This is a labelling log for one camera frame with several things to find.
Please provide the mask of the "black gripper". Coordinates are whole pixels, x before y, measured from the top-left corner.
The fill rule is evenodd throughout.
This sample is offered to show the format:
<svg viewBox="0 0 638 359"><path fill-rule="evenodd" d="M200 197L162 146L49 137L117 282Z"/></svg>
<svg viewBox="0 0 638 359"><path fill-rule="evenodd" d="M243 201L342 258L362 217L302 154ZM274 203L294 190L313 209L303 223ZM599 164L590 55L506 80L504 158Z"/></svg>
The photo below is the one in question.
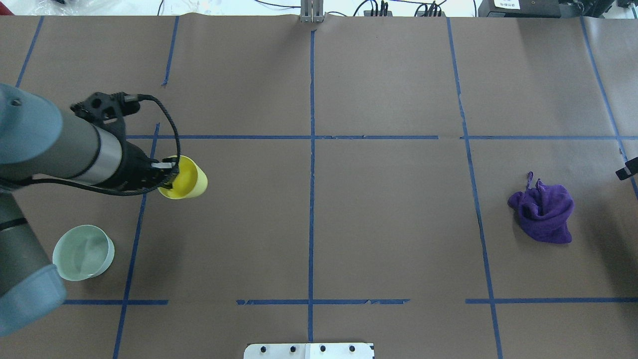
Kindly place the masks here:
<svg viewBox="0 0 638 359"><path fill-rule="evenodd" d="M121 163L112 177L112 188L119 191L144 190L159 184L162 177L179 173L177 159L158 162L148 157L139 146L125 142Z"/></svg>

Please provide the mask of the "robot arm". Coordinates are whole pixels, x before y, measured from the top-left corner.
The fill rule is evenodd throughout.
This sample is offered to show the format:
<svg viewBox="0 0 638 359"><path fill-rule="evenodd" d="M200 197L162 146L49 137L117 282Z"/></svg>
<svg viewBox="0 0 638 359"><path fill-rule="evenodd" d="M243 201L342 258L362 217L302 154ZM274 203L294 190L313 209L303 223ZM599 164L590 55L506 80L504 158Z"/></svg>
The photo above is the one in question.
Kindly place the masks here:
<svg viewBox="0 0 638 359"><path fill-rule="evenodd" d="M165 106L152 95L96 92L66 114L50 100L1 85L0 332L23 329L67 298L57 267L14 198L35 184L59 184L117 197L171 188L180 172L181 143ZM151 159L126 139L125 117L143 101L165 115L176 155Z"/></svg>

